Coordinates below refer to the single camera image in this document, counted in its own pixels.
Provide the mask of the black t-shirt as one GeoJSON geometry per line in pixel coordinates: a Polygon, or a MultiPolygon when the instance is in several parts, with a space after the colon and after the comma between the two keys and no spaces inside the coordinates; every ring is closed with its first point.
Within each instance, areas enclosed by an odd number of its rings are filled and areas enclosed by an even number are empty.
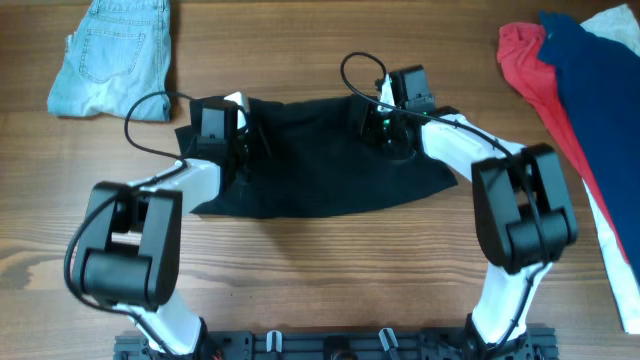
{"type": "Polygon", "coordinates": [[[250,160],[198,215],[317,218],[380,210],[456,185],[453,173],[423,150],[391,154],[351,129],[368,109],[361,98],[283,104],[252,98],[263,135],[250,160]]]}

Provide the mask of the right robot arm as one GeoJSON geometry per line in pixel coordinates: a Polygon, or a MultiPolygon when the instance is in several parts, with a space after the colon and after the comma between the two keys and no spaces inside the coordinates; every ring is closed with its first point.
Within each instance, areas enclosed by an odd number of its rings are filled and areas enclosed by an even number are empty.
{"type": "Polygon", "coordinates": [[[488,261],[480,299],[456,345],[476,356],[523,348],[526,317],[542,278],[577,239],[577,220],[555,151],[492,136],[457,109],[418,112],[356,97],[350,129],[402,166],[384,180],[399,205],[454,186],[472,186],[475,231],[488,261]]]}

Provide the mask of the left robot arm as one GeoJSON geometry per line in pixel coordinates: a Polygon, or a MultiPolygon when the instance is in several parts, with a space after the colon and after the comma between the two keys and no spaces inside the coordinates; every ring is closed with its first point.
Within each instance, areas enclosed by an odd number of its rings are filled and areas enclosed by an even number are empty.
{"type": "Polygon", "coordinates": [[[237,166],[270,152],[259,126],[199,133],[152,177],[96,184],[65,253],[67,289],[87,307],[128,317],[152,359],[223,358],[176,289],[182,218],[218,197],[237,166]]]}

